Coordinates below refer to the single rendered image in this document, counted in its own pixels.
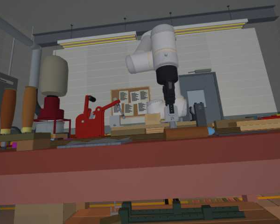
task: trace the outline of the bulletin board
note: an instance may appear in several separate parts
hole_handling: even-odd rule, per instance
[[[147,113],[146,104],[150,101],[149,86],[111,90],[111,102],[120,100],[120,106],[126,118],[144,117]],[[117,107],[112,107],[111,115],[120,115]]]

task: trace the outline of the paper note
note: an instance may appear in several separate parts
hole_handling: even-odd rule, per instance
[[[146,102],[139,102],[137,104],[137,108],[138,108],[138,115],[141,114],[146,114]]]
[[[129,103],[129,91],[119,91],[119,100],[122,104]]]
[[[113,106],[113,116],[114,115],[121,115],[121,113],[116,105]]]
[[[131,94],[131,104],[137,104],[140,101],[140,91],[130,92]]]
[[[133,104],[125,104],[125,116],[134,116],[134,105]]]
[[[141,102],[148,102],[149,101],[148,90],[140,90],[140,101]]]

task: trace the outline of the brown cylinder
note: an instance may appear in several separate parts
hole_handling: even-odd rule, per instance
[[[17,100],[17,90],[5,88],[0,115],[0,134],[10,134],[10,129],[14,120],[15,103]]]
[[[22,109],[22,132],[31,132],[36,105],[36,87],[25,86]]]
[[[196,139],[205,138],[209,135],[209,130],[206,126],[200,127],[179,127],[179,128],[165,128],[164,138],[168,140],[180,139]]]

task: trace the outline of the white bucket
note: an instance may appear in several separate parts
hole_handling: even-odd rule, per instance
[[[40,121],[36,122],[35,132],[45,132],[51,133],[54,132],[54,121]],[[56,121],[56,133],[64,133],[64,122]]]

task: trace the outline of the yellow light tube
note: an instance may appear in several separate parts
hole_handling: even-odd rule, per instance
[[[84,46],[84,45],[93,45],[93,44],[99,44],[99,43],[111,43],[111,42],[119,42],[119,41],[130,41],[130,40],[136,40],[136,38],[117,40],[117,41],[104,41],[104,42],[97,42],[97,43],[77,44],[77,45],[65,46],[63,48],[71,48],[71,47]]]
[[[242,27],[231,27],[231,28],[221,28],[221,29],[206,29],[206,30],[191,31],[191,32],[185,32],[185,33],[178,33],[178,34],[176,34],[176,35],[180,35],[180,34],[193,34],[193,33],[201,33],[201,32],[208,32],[208,31],[226,30],[226,29],[236,29],[236,28],[242,28]]]
[[[236,26],[236,25],[244,25],[245,23],[236,23],[236,24],[229,24],[229,25],[220,25],[220,26],[213,26],[213,27],[201,27],[201,28],[191,28],[191,29],[179,29],[175,32],[187,31],[187,30],[194,30],[194,29],[207,29],[207,28],[217,28],[217,27],[229,27],[229,26]]]
[[[73,44],[73,43],[94,42],[94,41],[105,41],[105,40],[119,39],[119,38],[132,37],[132,36],[135,36],[135,35],[130,35],[130,36],[119,36],[119,37],[110,37],[110,38],[96,39],[96,40],[90,40],[90,41],[78,41],[78,42],[71,42],[71,43],[62,43],[62,44],[60,44],[60,45]]]

